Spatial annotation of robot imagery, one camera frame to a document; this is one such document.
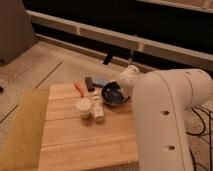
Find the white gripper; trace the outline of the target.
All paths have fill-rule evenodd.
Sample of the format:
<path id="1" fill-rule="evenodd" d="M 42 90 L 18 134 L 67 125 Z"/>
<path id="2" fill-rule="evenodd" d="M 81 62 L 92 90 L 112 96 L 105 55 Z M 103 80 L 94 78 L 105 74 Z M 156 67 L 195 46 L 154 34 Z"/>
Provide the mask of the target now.
<path id="1" fill-rule="evenodd" d="M 121 87 L 125 97 L 132 96 L 132 89 L 135 81 L 140 78 L 143 73 L 135 65 L 129 65 L 117 77 L 116 81 Z"/>

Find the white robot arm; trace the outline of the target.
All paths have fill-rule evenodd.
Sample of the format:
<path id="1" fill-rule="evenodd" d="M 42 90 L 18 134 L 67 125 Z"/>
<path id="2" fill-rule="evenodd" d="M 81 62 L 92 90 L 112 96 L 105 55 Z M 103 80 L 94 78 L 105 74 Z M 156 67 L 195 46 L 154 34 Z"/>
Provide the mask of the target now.
<path id="1" fill-rule="evenodd" d="M 116 78 L 131 97 L 140 171 L 193 171 L 183 115 L 213 95 L 201 69 L 143 73 L 130 65 Z"/>

